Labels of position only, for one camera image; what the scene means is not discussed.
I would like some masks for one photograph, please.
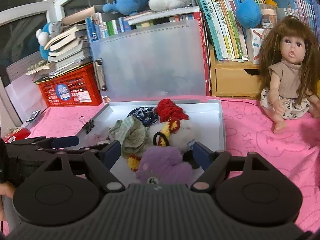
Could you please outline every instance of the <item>purple plush toy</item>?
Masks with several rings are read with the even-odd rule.
[[[182,162],[179,148],[154,146],[143,153],[136,177],[142,183],[190,186],[193,170],[189,163]]]

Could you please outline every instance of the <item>long brown hair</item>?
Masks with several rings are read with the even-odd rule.
[[[260,75],[262,88],[270,88],[269,66],[281,61],[280,42],[284,36],[300,37],[304,40],[306,54],[300,68],[301,84],[297,89],[298,104],[307,90],[311,96],[316,94],[316,85],[320,77],[320,49],[316,36],[309,27],[294,16],[286,16],[270,30],[263,40],[260,49]]]

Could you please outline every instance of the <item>blue round sticker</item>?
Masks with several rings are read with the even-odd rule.
[[[67,101],[71,98],[68,87],[64,84],[56,85],[56,94],[61,100]]]

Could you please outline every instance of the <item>doll's leg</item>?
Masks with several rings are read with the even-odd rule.
[[[287,124],[285,123],[283,117],[277,114],[273,109],[267,109],[265,107],[262,107],[262,109],[265,111],[267,116],[275,123],[275,128],[273,130],[274,133],[280,133],[287,127]]]
[[[313,118],[320,118],[320,111],[317,107],[315,107],[312,103],[310,103],[310,107],[308,112],[312,114]]]

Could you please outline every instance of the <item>doll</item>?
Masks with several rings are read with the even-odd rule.
[[[265,37],[260,49],[260,105],[275,123],[274,133],[287,127],[285,120],[307,111],[320,117],[319,63],[317,38],[294,16],[286,16]]]

